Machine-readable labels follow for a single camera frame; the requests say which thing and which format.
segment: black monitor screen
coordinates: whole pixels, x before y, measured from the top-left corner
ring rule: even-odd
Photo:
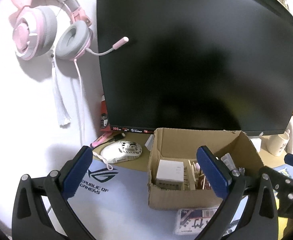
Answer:
[[[99,52],[130,40],[100,57],[110,124],[284,132],[293,112],[293,24],[267,6],[98,0],[97,20]]]

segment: computer mouse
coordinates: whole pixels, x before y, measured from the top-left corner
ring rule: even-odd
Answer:
[[[101,156],[108,163],[130,161],[138,158],[142,153],[142,147],[131,141],[118,141],[112,143],[101,151]]]

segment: beige cup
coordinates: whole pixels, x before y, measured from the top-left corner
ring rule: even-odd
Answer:
[[[266,147],[274,156],[280,156],[288,144],[290,139],[290,130],[286,130],[283,134],[271,135],[266,143]]]

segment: pink highlighter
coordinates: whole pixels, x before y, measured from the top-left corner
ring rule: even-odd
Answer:
[[[97,147],[101,143],[105,142],[111,134],[112,134],[111,131],[110,132],[105,132],[98,139],[96,139],[93,143],[90,144],[90,148],[94,149],[95,147]]]

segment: screw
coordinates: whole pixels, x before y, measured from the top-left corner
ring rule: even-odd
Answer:
[[[240,174],[241,174],[241,173],[240,173],[238,170],[233,170],[233,171],[232,171],[232,175],[235,176],[235,177],[239,177]]]
[[[28,177],[29,177],[29,176],[28,176],[27,174],[24,174],[24,175],[21,177],[21,179],[22,179],[22,180],[27,180]]]
[[[50,176],[51,176],[51,177],[55,177],[55,176],[57,176],[58,174],[59,174],[59,172],[56,171],[56,170],[50,172]]]
[[[262,174],[262,178],[265,179],[265,180],[268,180],[269,179],[269,175],[267,175],[266,173],[263,173]]]

